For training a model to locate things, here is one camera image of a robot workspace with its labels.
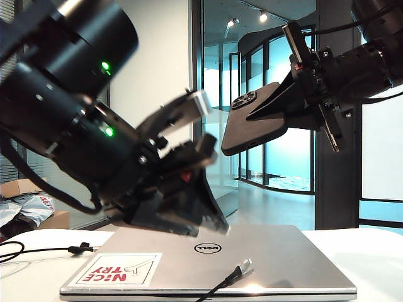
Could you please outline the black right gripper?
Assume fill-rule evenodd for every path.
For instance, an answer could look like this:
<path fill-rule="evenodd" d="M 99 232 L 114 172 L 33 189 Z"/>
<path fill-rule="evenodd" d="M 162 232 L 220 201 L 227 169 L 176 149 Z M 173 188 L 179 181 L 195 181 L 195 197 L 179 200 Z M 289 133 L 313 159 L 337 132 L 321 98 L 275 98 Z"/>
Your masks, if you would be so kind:
<path fill-rule="evenodd" d="M 283 113 L 287 127 L 323 130 L 334 152 L 345 148 L 335 110 L 339 108 L 331 92 L 323 66 L 324 59 L 311 50 L 296 21 L 283 27 L 290 46 L 290 72 L 282 83 L 273 82 L 255 90 L 257 105 L 246 116 L 262 120 Z"/>

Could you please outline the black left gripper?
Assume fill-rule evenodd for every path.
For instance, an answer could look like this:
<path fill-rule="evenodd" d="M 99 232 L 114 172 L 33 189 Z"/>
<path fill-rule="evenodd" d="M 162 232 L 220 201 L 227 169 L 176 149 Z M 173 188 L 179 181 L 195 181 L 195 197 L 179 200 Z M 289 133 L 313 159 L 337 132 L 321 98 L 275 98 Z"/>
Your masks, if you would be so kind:
<path fill-rule="evenodd" d="M 226 235 L 229 224 L 207 182 L 215 162 L 214 136 L 188 140 L 166 155 L 167 135 L 209 114 L 204 92 L 187 92 L 149 115 L 136 129 L 119 122 L 114 146 L 123 154 L 103 186 L 105 213 L 139 228 L 196 237 L 199 227 Z"/>

